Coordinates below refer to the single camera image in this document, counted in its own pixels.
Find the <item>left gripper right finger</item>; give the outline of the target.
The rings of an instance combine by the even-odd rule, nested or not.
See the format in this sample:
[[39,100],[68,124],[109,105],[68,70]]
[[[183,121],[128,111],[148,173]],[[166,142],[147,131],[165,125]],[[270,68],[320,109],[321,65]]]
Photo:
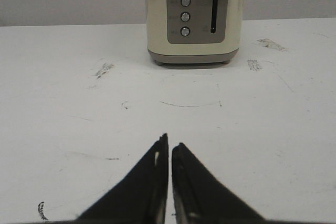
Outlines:
[[264,220],[220,183],[184,143],[172,151],[172,183],[177,220]]

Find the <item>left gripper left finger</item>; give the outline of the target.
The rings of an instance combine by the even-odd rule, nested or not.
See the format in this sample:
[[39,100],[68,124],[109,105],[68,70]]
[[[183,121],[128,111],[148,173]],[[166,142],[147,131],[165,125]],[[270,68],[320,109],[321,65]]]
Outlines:
[[169,182],[167,134],[160,136],[127,175],[78,221],[164,221]]

